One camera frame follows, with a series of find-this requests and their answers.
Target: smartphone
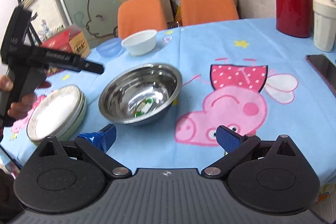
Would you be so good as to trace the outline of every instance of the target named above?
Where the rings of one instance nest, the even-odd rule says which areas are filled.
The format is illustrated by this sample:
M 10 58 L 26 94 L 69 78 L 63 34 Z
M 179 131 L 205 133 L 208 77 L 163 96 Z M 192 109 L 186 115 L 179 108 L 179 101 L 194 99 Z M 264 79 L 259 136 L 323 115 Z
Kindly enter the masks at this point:
M 307 55 L 306 60 L 336 96 L 336 66 L 324 54 Z

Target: logo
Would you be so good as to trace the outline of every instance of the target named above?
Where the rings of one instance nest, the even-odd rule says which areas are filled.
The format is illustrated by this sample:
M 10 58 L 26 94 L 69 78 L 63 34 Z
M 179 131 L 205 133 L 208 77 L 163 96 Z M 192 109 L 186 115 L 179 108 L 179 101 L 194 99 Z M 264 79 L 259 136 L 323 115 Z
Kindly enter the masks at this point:
M 81 41 L 77 42 L 75 45 L 75 53 L 76 54 L 82 54 L 87 48 L 87 44 L 85 43 L 85 40 L 82 39 Z
M 64 46 L 64 47 L 62 47 L 62 48 L 60 48 L 59 50 L 62 51 L 62 52 L 69 52 L 70 51 L 70 49 L 69 49 L 69 47 L 67 45 Z
M 17 39 L 16 37 L 12 37 L 12 38 L 10 39 L 10 42 L 11 42 L 12 44 L 17 44 L 17 41 L 18 41 L 18 39 Z
M 55 46 L 55 44 L 56 44 L 56 40 L 50 42 L 48 45 L 48 48 L 52 48 L 53 46 Z
M 69 61 L 70 60 L 70 56 L 66 56 L 66 55 L 63 55 L 63 54 L 58 54 L 58 53 L 55 53 L 55 52 L 47 52 L 45 54 L 46 57 L 50 57 L 50 58 L 55 58 L 55 59 L 58 59 L 58 60 L 62 60 L 62 61 Z
M 13 45 L 9 45 L 9 51 L 10 52 L 16 52 L 17 51 L 17 47 L 13 46 Z
M 171 176 L 173 173 L 170 172 L 170 171 L 165 171 L 165 172 L 163 172 L 163 173 L 161 173 L 161 174 L 164 175 L 164 176 L 166 176 L 166 177 L 169 177 L 169 176 Z

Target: red box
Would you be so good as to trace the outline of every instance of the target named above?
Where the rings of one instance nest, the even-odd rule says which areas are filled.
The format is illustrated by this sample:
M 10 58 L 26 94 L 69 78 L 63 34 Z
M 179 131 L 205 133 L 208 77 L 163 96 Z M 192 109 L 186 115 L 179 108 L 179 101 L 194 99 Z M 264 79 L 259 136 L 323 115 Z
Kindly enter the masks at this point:
M 86 58 L 90 54 L 89 44 L 86 41 L 82 30 L 76 25 L 71 25 L 49 38 L 43 42 L 40 47 L 52 48 L 62 52 L 73 52 L 79 54 L 82 58 Z M 51 76 L 60 71 L 63 70 L 51 67 L 48 70 L 47 76 Z

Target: blue gripper pad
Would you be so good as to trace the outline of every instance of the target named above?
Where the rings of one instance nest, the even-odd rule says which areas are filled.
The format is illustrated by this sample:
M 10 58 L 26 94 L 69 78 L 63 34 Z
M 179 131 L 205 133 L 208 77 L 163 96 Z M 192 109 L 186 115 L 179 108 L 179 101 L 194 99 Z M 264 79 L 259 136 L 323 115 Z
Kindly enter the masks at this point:
M 117 139 L 117 129 L 111 123 L 98 132 L 80 133 L 77 136 L 88 140 L 95 147 L 106 153 Z
M 216 131 L 216 139 L 217 143 L 227 152 L 230 153 L 235 150 L 238 146 L 240 146 L 244 137 L 240 136 L 235 132 L 231 132 L 230 129 L 219 126 Z

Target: table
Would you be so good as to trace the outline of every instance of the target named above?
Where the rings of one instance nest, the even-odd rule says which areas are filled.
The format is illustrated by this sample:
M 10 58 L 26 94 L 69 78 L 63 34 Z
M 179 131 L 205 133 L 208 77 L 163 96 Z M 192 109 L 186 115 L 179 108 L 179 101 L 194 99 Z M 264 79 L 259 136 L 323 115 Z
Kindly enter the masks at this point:
M 225 124 L 241 133 L 256 132 L 262 140 L 290 135 L 324 184 L 336 176 L 336 98 L 305 61 L 306 54 L 321 53 L 312 38 L 289 37 L 275 25 L 274 19 L 253 19 L 166 30 L 158 33 L 156 48 L 141 57 L 125 52 L 108 59 L 93 49 L 88 59 L 105 65 L 103 75 L 64 71 L 48 78 L 51 88 L 37 93 L 78 85 L 88 110 L 77 133 L 94 132 L 110 123 L 100 114 L 98 99 L 114 77 L 137 65 L 169 63 L 183 77 L 178 102 L 156 123 L 117 124 L 117 140 L 108 155 L 133 172 L 136 168 L 201 171 L 223 157 L 213 133 Z M 335 51 L 327 56 L 335 62 Z M 235 100 L 244 107 L 233 111 Z M 26 128 L 10 140 L 12 135 L 6 128 L 1 145 L 24 164 L 36 146 Z

